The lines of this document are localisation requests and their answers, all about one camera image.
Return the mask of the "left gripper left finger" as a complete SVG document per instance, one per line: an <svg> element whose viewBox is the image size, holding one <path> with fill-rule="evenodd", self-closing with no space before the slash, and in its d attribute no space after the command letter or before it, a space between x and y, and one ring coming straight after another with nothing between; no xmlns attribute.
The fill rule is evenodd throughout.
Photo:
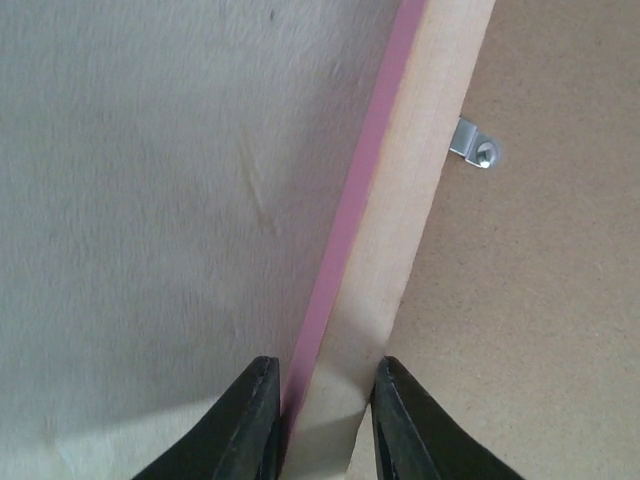
<svg viewBox="0 0 640 480"><path fill-rule="evenodd" d="M137 479L276 479L280 456L280 369L258 356L205 415Z"/></svg>

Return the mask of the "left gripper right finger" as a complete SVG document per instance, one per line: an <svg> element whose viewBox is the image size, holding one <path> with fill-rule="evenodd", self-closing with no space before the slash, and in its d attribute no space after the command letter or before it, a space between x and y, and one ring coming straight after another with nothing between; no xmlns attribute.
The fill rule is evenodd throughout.
<svg viewBox="0 0 640 480"><path fill-rule="evenodd" d="M379 479L519 479L467 434L395 357L379 363L371 394Z"/></svg>

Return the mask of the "pink wooden picture frame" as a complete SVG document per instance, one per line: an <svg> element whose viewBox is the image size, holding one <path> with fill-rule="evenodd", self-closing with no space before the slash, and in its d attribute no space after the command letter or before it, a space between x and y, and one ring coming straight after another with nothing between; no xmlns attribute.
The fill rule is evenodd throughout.
<svg viewBox="0 0 640 480"><path fill-rule="evenodd" d="M288 369L284 479L346 475L493 7L398 7Z"/></svg>

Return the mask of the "brown frame backing board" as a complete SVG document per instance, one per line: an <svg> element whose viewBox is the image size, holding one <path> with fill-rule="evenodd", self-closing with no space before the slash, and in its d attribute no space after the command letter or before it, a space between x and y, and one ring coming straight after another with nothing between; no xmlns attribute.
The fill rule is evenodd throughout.
<svg viewBox="0 0 640 480"><path fill-rule="evenodd" d="M528 479L639 475L639 5L499 1L388 351Z"/></svg>

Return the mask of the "metal frame retaining clip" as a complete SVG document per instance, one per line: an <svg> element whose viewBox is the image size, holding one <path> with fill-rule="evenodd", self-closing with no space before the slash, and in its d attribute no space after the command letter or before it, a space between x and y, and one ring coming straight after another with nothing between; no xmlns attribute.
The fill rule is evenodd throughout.
<svg viewBox="0 0 640 480"><path fill-rule="evenodd" d="M449 151L480 169L490 169L501 160L501 147L491 136L482 133L478 126L463 118L458 119Z"/></svg>

